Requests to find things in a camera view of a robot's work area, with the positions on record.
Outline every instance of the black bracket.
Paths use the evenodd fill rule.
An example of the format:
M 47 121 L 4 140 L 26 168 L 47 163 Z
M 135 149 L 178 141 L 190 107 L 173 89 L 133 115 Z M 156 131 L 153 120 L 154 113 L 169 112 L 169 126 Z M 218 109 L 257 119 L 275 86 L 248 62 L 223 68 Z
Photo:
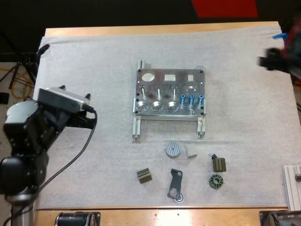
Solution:
M 170 172 L 173 175 L 173 179 L 171 180 L 167 196 L 172 199 L 180 199 L 183 172 L 176 169 L 171 169 Z

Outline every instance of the aluminum fixture plate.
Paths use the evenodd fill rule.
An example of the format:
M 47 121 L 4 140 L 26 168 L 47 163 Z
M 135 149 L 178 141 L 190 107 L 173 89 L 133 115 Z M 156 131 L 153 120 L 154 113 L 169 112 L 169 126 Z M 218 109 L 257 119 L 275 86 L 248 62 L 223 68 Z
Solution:
M 144 61 L 138 61 L 133 143 L 140 142 L 141 120 L 197 121 L 197 137 L 203 138 L 206 115 L 204 69 L 145 69 L 144 65 Z
M 283 166 L 282 170 L 288 210 L 301 210 L 301 182 L 295 179 L 295 175 L 301 173 L 301 165 Z

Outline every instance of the electrical wire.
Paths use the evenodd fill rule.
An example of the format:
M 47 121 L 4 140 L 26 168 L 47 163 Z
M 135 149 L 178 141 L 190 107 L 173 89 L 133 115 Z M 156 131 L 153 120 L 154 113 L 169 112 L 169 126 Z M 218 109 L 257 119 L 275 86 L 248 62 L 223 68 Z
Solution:
M 4 80 L 4 79 L 9 75 L 9 73 L 11 73 L 16 67 L 17 67 L 17 66 L 13 66 L 11 69 L 0 68 L 0 71 L 7 72 L 7 73 L 0 79 L 0 82 L 2 82 L 2 80 Z
M 10 73 L 13 73 L 14 70 L 15 70 L 15 68 L 16 68 L 16 66 L 13 66 L 11 69 L 0 68 L 0 71 L 7 72 L 7 73 L 0 79 L 0 82 L 1 82 L 2 80 L 4 80 Z M 33 85 L 34 85 L 34 84 L 31 83 L 31 80 L 30 80 L 30 79 L 24 77 L 26 74 L 27 74 L 27 72 L 25 72 L 25 73 L 23 73 L 23 74 L 16 73 L 16 75 L 17 75 L 17 76 L 20 75 L 20 77 L 17 77 L 17 76 L 16 76 L 15 80 L 14 80 L 13 83 L 12 83 L 12 87 L 11 87 L 11 94 L 13 95 L 13 97 L 14 97 L 15 99 L 18 99 L 18 100 L 24 100 L 24 99 L 28 98 L 28 97 L 30 96 L 31 92 L 32 92 L 32 89 L 33 89 Z M 23 88 L 23 97 L 18 97 L 18 96 L 15 94 L 15 89 L 14 89 L 14 87 L 15 87 L 15 83 L 16 83 L 16 82 L 25 85 L 25 87 Z M 29 90 L 29 93 L 28 93 L 27 95 L 25 95 L 25 90 L 26 90 L 27 87 L 30 87 L 30 90 Z
M 33 85 L 33 84 L 30 82 L 30 79 L 25 77 L 26 74 L 27 74 L 27 72 L 21 74 L 20 77 L 16 77 L 15 80 L 13 81 L 12 86 L 11 86 L 11 94 L 13 95 L 14 98 L 16 98 L 18 100 L 24 100 L 24 99 L 28 98 L 30 96 L 31 92 L 32 92 L 32 86 L 31 85 Z M 26 80 L 26 84 L 19 81 L 21 78 L 24 78 Z M 25 85 L 24 90 L 23 90 L 23 97 L 18 97 L 15 94 L 15 84 L 17 82 Z M 29 93 L 27 95 L 25 95 L 25 90 L 26 90 L 27 87 L 29 87 Z
M 96 124 L 97 124 L 97 112 L 96 112 L 95 110 L 93 110 L 93 111 L 91 111 L 91 113 L 93 113 L 93 114 L 95 115 L 94 126 L 93 126 L 93 128 L 92 128 L 92 130 L 91 130 L 91 132 L 90 132 L 90 135 L 89 135 L 89 137 L 88 137 L 88 139 L 87 139 L 87 141 L 86 141 L 84 147 L 81 149 L 81 151 L 80 151 L 80 152 L 79 152 L 79 153 L 78 153 L 78 154 L 77 154 L 77 155 L 76 155 L 69 163 L 67 163 L 67 164 L 66 164 L 64 167 L 62 167 L 57 173 L 55 173 L 51 178 L 49 178 L 43 185 L 41 185 L 41 186 L 39 187 L 39 189 L 36 191 L 36 193 L 32 196 L 32 198 L 27 202 L 26 205 L 24 205 L 18 212 L 16 212 L 14 215 L 10 216 L 9 218 L 7 218 L 7 219 L 4 221 L 3 226 L 6 226 L 6 224 L 7 224 L 11 219 L 17 218 L 17 217 L 19 217 L 19 216 L 25 214 L 26 211 L 23 212 L 23 210 L 24 210 L 27 206 L 31 205 L 31 203 L 32 203 L 33 201 L 35 201 L 35 199 L 37 198 L 38 194 L 43 190 L 43 188 L 46 187 L 46 186 L 47 186 L 54 178 L 56 178 L 59 174 L 61 174 L 65 169 L 67 169 L 71 164 L 73 164 L 73 163 L 74 163 L 74 162 L 75 162 L 75 161 L 76 161 L 76 160 L 84 153 L 86 147 L 88 146 L 88 144 L 89 144 L 89 142 L 90 142 L 90 140 L 91 140 L 91 138 L 92 138 L 92 135 L 93 135 L 93 133 L 94 133 L 94 131 L 95 131 Z

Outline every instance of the black cable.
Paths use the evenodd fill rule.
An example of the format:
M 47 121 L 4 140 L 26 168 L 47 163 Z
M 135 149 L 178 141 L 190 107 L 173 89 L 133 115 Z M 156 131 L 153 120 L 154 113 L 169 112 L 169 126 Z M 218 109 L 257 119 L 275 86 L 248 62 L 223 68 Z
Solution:
M 81 149 L 81 151 L 68 163 L 66 164 L 64 167 L 62 167 L 57 173 L 55 173 L 51 178 L 49 178 L 43 185 L 41 185 L 39 187 L 39 189 L 37 190 L 37 192 L 32 196 L 32 198 L 27 202 L 26 205 L 24 205 L 18 212 L 16 212 L 14 215 L 10 216 L 9 218 L 7 218 L 4 223 L 3 226 L 6 226 L 6 224 L 13 218 L 17 218 L 23 214 L 25 214 L 26 212 L 23 212 L 23 210 L 29 206 L 38 196 L 38 194 L 43 190 L 44 187 L 46 187 L 54 178 L 56 178 L 60 173 L 62 173 L 65 169 L 67 169 L 71 164 L 73 164 L 85 151 L 86 147 L 88 146 L 92 135 L 94 133 L 94 130 L 96 128 L 96 124 L 97 124 L 97 112 L 93 109 L 93 111 L 91 111 L 92 113 L 94 113 L 95 115 L 95 122 L 94 122 L 94 126 L 90 132 L 90 135 L 84 145 L 84 147 Z
M 14 69 L 16 68 L 16 66 L 13 66 L 1 79 L 0 79 L 0 82 L 2 82 L 3 79 L 5 79 L 9 73 L 11 73 Z

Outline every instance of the white cloth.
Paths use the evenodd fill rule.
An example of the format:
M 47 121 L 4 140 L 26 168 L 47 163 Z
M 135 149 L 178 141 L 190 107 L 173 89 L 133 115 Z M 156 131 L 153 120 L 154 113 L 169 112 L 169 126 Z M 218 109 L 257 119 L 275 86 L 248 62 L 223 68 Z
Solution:
M 281 166 L 300 164 L 301 127 L 289 74 L 257 65 L 278 26 L 174 35 L 44 37 L 35 88 L 66 85 L 91 93 L 98 124 L 85 153 L 40 195 L 40 208 L 87 206 L 286 206 Z M 137 62 L 152 68 L 206 70 L 206 134 L 195 121 L 142 121 L 141 143 L 132 144 Z M 49 150 L 48 178 L 83 147 L 87 129 L 66 128 Z M 181 155 L 165 147 L 177 141 Z M 198 156 L 184 147 L 196 143 Z M 213 190 L 209 153 L 226 159 L 224 184 Z M 153 180 L 140 184 L 136 172 Z M 167 197 L 171 168 L 183 171 L 182 204 Z

